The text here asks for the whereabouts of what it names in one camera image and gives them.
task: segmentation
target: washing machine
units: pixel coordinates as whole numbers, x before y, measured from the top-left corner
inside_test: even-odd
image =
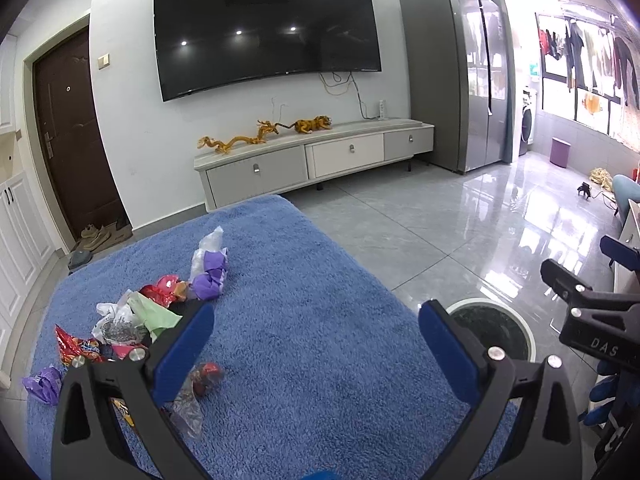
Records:
[[[522,130],[520,132],[520,155],[527,153],[528,145],[533,143],[533,131],[536,122],[536,91],[528,86],[522,91]]]

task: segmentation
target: green paper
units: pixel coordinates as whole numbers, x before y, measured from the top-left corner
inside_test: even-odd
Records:
[[[155,341],[167,328],[176,326],[178,321],[182,319],[182,316],[174,314],[139,292],[131,294],[127,304],[149,330],[151,342]]]

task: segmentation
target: screw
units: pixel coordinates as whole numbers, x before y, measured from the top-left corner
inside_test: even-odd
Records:
[[[504,350],[502,348],[500,348],[499,346],[492,346],[491,348],[489,348],[487,350],[487,354],[494,361],[502,361],[504,359],[505,355],[506,355],[504,353]]]
[[[546,362],[549,363],[549,366],[552,368],[559,368],[562,366],[562,359],[557,355],[550,355],[546,358]]]
[[[73,368],[79,368],[83,366],[85,362],[86,362],[86,359],[84,358],[83,355],[77,355],[71,360],[71,365]]]
[[[144,348],[134,348],[131,352],[129,352],[129,359],[132,361],[142,361],[146,356],[146,352]]]

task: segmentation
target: tv stand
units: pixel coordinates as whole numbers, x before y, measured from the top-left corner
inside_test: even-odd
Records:
[[[433,125],[411,119],[334,124],[308,135],[269,136],[229,154],[213,150],[194,160],[207,211],[253,196],[290,191],[433,151]]]

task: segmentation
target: purple stool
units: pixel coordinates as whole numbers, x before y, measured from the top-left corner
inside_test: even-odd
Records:
[[[560,166],[561,168],[566,168],[566,165],[569,162],[570,147],[571,144],[565,140],[553,137],[551,139],[551,155],[549,155],[549,162],[556,166]]]

